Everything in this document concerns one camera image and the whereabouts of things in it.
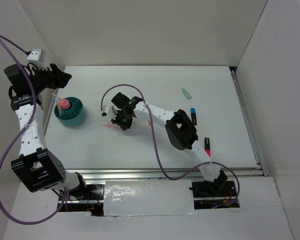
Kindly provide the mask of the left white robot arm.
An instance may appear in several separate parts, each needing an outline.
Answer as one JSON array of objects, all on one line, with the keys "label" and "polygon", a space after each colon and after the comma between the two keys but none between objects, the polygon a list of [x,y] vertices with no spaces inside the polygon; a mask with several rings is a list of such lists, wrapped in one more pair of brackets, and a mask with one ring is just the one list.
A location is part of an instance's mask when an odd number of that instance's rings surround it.
[{"label": "left white robot arm", "polygon": [[89,187],[79,173],[67,172],[62,162],[49,151],[43,128],[41,92],[64,88],[72,76],[54,63],[46,70],[29,65],[23,69],[25,72],[17,64],[4,69],[11,82],[8,90],[11,108],[22,131],[19,157],[11,162],[11,169],[32,193],[68,188],[70,196],[82,200],[87,197]]}]

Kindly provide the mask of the blue capped black highlighter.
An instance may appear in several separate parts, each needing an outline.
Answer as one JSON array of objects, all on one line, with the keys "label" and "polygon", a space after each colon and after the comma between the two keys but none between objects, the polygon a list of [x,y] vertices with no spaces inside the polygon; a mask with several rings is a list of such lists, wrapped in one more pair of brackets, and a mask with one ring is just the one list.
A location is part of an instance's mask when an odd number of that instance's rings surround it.
[{"label": "blue capped black highlighter", "polygon": [[191,122],[194,126],[197,125],[197,114],[196,114],[196,109],[191,108],[190,109],[190,116],[191,116]]}]

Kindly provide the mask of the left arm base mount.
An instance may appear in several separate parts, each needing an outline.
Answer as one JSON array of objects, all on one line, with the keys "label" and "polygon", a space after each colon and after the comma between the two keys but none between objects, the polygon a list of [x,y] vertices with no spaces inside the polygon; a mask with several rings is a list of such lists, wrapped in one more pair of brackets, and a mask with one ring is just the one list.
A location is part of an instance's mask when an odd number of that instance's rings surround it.
[{"label": "left arm base mount", "polygon": [[64,182],[50,188],[58,196],[61,212],[87,212],[92,216],[104,215],[104,184],[87,184],[78,172],[66,174]]}]

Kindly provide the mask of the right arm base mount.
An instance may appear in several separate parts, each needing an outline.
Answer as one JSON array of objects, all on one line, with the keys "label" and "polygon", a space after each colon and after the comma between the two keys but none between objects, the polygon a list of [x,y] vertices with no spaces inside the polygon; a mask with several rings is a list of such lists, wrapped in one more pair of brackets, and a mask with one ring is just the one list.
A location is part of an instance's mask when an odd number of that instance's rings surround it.
[{"label": "right arm base mount", "polygon": [[193,194],[195,210],[239,208],[237,189],[233,180],[228,180],[223,170],[214,182],[194,181],[189,188]]}]

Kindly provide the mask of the green highlighter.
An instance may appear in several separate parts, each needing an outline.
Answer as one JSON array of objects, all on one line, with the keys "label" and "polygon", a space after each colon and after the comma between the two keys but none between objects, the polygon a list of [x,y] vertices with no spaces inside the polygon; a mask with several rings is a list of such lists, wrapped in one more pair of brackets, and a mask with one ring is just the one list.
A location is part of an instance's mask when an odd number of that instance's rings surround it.
[{"label": "green highlighter", "polygon": [[182,94],[185,96],[185,98],[187,100],[191,100],[192,99],[192,96],[189,94],[189,92],[185,88],[182,88],[181,92],[182,92]]}]

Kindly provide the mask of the light blue highlighter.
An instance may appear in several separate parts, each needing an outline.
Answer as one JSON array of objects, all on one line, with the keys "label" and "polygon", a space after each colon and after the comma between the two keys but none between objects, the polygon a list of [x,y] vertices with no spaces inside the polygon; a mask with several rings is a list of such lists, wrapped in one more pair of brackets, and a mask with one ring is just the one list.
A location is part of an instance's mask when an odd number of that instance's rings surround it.
[{"label": "light blue highlighter", "polygon": [[55,104],[57,106],[58,116],[60,117],[63,113],[62,107],[60,105],[61,99],[59,97],[54,98]]}]

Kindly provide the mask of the teal round organizer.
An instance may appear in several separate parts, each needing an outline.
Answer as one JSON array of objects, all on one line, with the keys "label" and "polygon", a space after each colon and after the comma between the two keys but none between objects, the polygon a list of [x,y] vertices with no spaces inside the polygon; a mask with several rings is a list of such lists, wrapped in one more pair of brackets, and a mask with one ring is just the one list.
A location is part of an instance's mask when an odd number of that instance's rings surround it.
[{"label": "teal round organizer", "polygon": [[78,127],[86,119],[86,109],[82,101],[76,97],[65,97],[64,99],[68,99],[70,101],[71,108],[67,110],[62,109],[62,115],[58,116],[58,109],[55,104],[54,115],[65,127]]}]

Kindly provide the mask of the pink capped bottle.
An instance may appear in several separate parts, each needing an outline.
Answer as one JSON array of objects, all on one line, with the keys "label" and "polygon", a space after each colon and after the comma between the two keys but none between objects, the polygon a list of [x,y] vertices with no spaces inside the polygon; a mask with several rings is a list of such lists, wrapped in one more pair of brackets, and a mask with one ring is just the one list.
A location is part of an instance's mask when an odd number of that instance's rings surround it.
[{"label": "pink capped bottle", "polygon": [[59,100],[58,104],[59,104],[60,108],[63,110],[68,110],[71,108],[71,102],[66,98]]}]

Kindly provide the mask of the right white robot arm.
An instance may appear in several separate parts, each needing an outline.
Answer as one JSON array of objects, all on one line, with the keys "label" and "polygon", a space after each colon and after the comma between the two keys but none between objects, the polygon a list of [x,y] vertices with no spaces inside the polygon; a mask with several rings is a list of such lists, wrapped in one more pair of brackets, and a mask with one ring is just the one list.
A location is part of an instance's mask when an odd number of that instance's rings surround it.
[{"label": "right white robot arm", "polygon": [[130,99],[121,92],[111,102],[116,108],[111,120],[113,124],[125,131],[130,129],[134,118],[142,118],[163,127],[171,145],[185,152],[195,165],[199,165],[203,179],[208,182],[210,194],[220,196],[225,191],[228,177],[220,165],[212,163],[210,139],[206,137],[204,143],[200,141],[195,125],[184,110],[166,110],[144,102],[137,96]]}]

